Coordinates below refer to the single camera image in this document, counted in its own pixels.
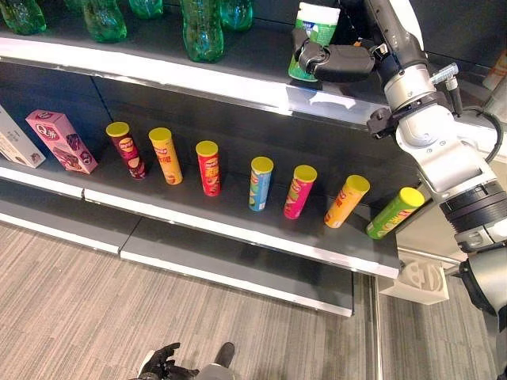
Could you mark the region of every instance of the shelf edge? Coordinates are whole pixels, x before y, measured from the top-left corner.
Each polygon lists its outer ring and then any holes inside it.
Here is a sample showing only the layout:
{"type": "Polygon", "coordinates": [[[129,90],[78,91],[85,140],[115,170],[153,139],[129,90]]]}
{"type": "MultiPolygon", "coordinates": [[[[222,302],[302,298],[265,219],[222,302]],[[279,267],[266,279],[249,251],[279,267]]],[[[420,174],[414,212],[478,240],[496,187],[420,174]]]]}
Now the shelf edge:
{"type": "Polygon", "coordinates": [[[39,223],[30,222],[25,219],[16,218],[11,215],[0,213],[0,221],[6,222],[9,224],[13,224],[15,226],[27,228],[29,230],[33,230],[36,232],[40,232],[42,234],[50,235],[55,238],[60,238],[66,241],[72,241],[74,243],[78,243],[80,245],[85,245],[87,247],[93,249],[99,249],[101,251],[118,254],[118,250],[120,247],[117,247],[112,244],[104,243],[103,241],[97,241],[94,239],[90,239],[88,237],[79,236],[77,234],[71,234],[69,232],[61,231],[56,228],[52,228],[49,226],[44,226],[39,223]]]}
{"type": "Polygon", "coordinates": [[[217,275],[215,273],[206,272],[200,269],[186,267],[184,265],[170,263],[169,261],[156,259],[153,257],[139,255],[137,253],[131,253],[128,251],[121,250],[120,257],[122,259],[135,261],[141,264],[147,264],[158,268],[167,269],[172,272],[181,273],[185,276],[193,276],[201,279],[207,279],[214,283],[222,283],[231,287],[237,287],[260,295],[268,295],[270,297],[283,299],[284,301],[294,302],[303,306],[307,306],[317,310],[324,310],[333,314],[343,315],[345,317],[352,316],[352,310],[340,306],[330,305],[328,303],[316,301],[311,298],[301,297],[298,295],[290,294],[285,291],[279,291],[272,289],[271,287],[264,287],[262,285],[243,281],[240,279],[234,279],[224,275],[217,275]]]}
{"type": "Polygon", "coordinates": [[[279,249],[302,257],[341,266],[353,272],[365,272],[392,279],[398,277],[397,268],[391,268],[372,261],[346,256],[341,253],[304,245],[295,241],[289,241],[280,237],[263,234],[261,232],[247,230],[241,227],[231,226],[225,223],[184,214],[179,211],[172,211],[149,203],[142,203],[121,198],[119,196],[112,196],[86,188],[84,196],[85,200],[89,202],[108,205],[121,210],[135,212],[138,215],[144,215],[181,226],[189,226],[198,230],[204,230],[229,238],[235,238],[240,241],[248,241],[251,244],[261,245],[271,249],[279,249]]]}
{"type": "Polygon", "coordinates": [[[34,176],[17,170],[7,169],[0,166],[0,177],[19,184],[27,184],[35,188],[41,188],[50,192],[64,194],[76,199],[82,199],[83,188],[72,184],[65,184],[57,180],[34,176]]]}
{"type": "Polygon", "coordinates": [[[281,115],[296,112],[362,127],[376,109],[384,106],[281,82],[88,47],[0,37],[0,57],[6,62],[171,89],[281,115]]]}

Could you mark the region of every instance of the gray carpet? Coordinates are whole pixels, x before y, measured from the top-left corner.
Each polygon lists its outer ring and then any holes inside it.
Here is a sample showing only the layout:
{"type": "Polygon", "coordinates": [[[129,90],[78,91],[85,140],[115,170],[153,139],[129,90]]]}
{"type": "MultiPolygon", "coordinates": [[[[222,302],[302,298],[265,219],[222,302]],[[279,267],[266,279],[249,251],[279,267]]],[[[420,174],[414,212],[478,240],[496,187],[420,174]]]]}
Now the gray carpet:
{"type": "Polygon", "coordinates": [[[0,224],[0,378],[126,380],[175,341],[201,368],[228,340],[239,380],[372,378],[363,282],[338,317],[0,224]]]}

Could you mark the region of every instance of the floor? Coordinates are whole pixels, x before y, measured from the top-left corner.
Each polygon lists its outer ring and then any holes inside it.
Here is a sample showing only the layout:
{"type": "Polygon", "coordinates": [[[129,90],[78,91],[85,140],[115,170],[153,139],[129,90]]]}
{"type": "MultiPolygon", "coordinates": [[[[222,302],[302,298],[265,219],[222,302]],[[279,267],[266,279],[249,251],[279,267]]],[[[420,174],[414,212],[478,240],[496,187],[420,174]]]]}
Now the floor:
{"type": "MultiPolygon", "coordinates": [[[[338,317],[0,223],[0,378],[118,379],[180,341],[183,367],[230,340],[239,380],[373,379],[366,278],[338,317]]],[[[481,314],[458,280],[436,306],[381,297],[384,378],[495,378],[481,314]]]]}

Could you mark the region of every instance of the pringles can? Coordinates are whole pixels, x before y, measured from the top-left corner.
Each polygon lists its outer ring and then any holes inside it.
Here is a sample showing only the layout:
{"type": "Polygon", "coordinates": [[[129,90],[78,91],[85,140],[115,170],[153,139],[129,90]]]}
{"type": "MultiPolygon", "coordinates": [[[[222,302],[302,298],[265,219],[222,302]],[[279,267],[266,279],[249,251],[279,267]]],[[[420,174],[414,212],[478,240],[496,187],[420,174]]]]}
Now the pringles can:
{"type": "Polygon", "coordinates": [[[324,223],[331,228],[341,226],[369,189],[370,183],[366,178],[356,174],[347,177],[333,205],[327,211],[324,223]]]}
{"type": "Polygon", "coordinates": [[[425,202],[415,188],[402,188],[398,195],[366,227],[372,239],[381,239],[425,202]]]}
{"type": "Polygon", "coordinates": [[[256,157],[252,160],[250,174],[250,210],[262,211],[268,198],[269,182],[273,171],[273,161],[267,157],[256,157]]]}
{"type": "Polygon", "coordinates": [[[139,156],[139,151],[130,134],[130,127],[123,121],[111,123],[105,129],[112,144],[128,167],[130,175],[136,180],[142,180],[146,176],[146,167],[139,156]]]}
{"type": "Polygon", "coordinates": [[[200,180],[207,196],[220,194],[219,146],[213,141],[201,141],[196,145],[200,180]]]}
{"type": "Polygon", "coordinates": [[[180,164],[174,149],[173,136],[167,128],[155,128],[150,131],[151,140],[160,168],[168,184],[180,184],[183,181],[180,164]]]}
{"type": "Polygon", "coordinates": [[[296,166],[291,187],[285,200],[284,215],[286,218],[297,219],[299,217],[316,179],[317,170],[311,166],[296,166]]]}

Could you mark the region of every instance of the shelf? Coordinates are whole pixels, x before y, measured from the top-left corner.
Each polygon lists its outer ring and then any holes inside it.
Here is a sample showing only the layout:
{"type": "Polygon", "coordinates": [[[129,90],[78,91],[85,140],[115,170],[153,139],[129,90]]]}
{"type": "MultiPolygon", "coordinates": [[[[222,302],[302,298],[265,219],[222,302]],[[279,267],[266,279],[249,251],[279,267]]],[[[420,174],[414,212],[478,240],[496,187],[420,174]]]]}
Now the shelf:
{"type": "Polygon", "coordinates": [[[0,180],[0,221],[117,254],[139,216],[0,180]]]}
{"type": "Polygon", "coordinates": [[[129,36],[117,44],[92,41],[80,17],[60,9],[51,9],[50,14],[48,30],[38,35],[17,36],[2,26],[2,60],[362,127],[385,103],[375,75],[349,85],[292,82],[287,74],[292,56],[290,25],[256,20],[248,32],[226,32],[225,56],[207,64],[187,58],[177,7],[152,21],[137,20],[125,9],[129,36]],[[324,88],[315,90],[315,86],[324,88]]]}
{"type": "Polygon", "coordinates": [[[18,182],[42,189],[49,179],[51,188],[47,190],[61,193],[64,192],[53,184],[80,186],[85,199],[92,202],[353,271],[391,278],[398,275],[395,235],[381,241],[370,239],[364,233],[371,220],[370,209],[364,205],[357,207],[340,229],[334,230],[322,221],[332,200],[311,196],[300,218],[292,221],[283,216],[285,187],[273,186],[266,209],[254,212],[247,205],[248,178],[226,173],[222,193],[210,198],[202,192],[195,167],[184,168],[184,180],[178,186],[166,184],[158,165],[151,168],[146,179],[136,181],[130,178],[112,147],[103,153],[91,175],[65,172],[49,157],[37,169],[1,160],[0,177],[16,177],[18,182]]]}
{"type": "Polygon", "coordinates": [[[124,259],[350,317],[353,274],[344,269],[143,218],[124,259]]]}

